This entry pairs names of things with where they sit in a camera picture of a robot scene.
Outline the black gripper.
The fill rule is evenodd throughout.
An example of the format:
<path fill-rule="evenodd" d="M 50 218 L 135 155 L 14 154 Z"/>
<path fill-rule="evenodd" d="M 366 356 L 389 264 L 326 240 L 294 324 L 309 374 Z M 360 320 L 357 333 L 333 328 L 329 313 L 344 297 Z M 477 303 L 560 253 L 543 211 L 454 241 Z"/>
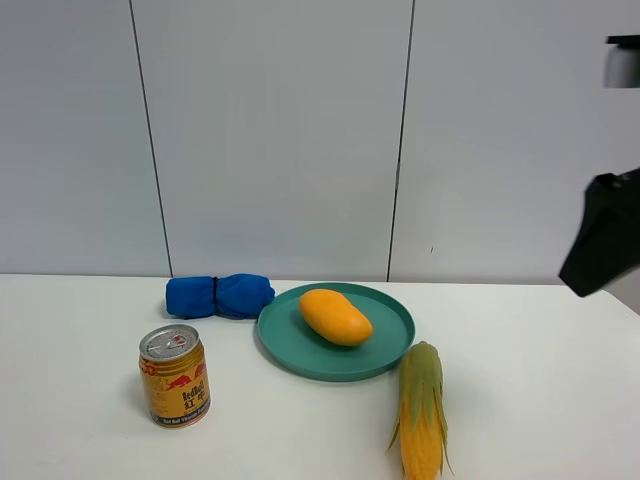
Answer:
<path fill-rule="evenodd" d="M 584 211 L 559 278 L 587 297 L 639 268 L 639 171 L 601 174 L 584 192 Z"/>

